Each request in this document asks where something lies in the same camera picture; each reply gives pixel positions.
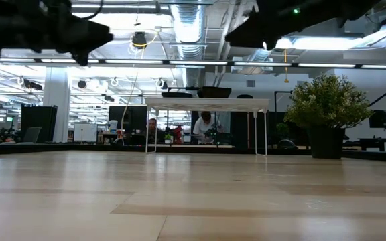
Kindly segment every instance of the black plant pot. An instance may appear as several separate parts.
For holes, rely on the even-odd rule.
[[[313,158],[340,159],[345,129],[315,127],[308,129]]]

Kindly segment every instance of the man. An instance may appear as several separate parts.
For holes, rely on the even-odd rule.
[[[217,119],[215,125],[215,116],[209,111],[204,111],[200,114],[200,118],[194,123],[193,134],[200,135],[196,137],[199,143],[212,143],[214,140],[211,137],[205,137],[207,130],[216,127],[219,132],[222,132],[222,126]]]
[[[157,128],[157,120],[151,118],[148,120],[148,143],[154,143],[155,141],[155,130]],[[165,140],[165,133],[157,128],[157,143],[162,143]]]

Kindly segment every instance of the wooden floor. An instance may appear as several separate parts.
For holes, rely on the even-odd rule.
[[[0,240],[386,241],[386,163],[0,155]]]

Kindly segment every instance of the white shirt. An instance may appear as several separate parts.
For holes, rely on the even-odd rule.
[[[211,115],[211,120],[208,124],[204,122],[202,117],[200,117],[196,123],[194,123],[193,133],[194,134],[204,134],[207,130],[211,129],[215,123],[215,115]],[[220,121],[217,119],[218,127],[221,126]]]

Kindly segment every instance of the white table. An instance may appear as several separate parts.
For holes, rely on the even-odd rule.
[[[254,113],[255,123],[255,154],[257,152],[257,113],[263,112],[265,115],[265,155],[267,155],[267,129],[266,112],[269,106],[268,99],[228,99],[228,98],[145,98],[147,105],[147,120],[151,109],[155,110],[159,116],[160,110],[190,110],[190,111],[209,111],[209,112],[252,112]],[[154,151],[157,151],[157,128],[155,131]],[[148,151],[148,125],[145,141],[145,152]]]

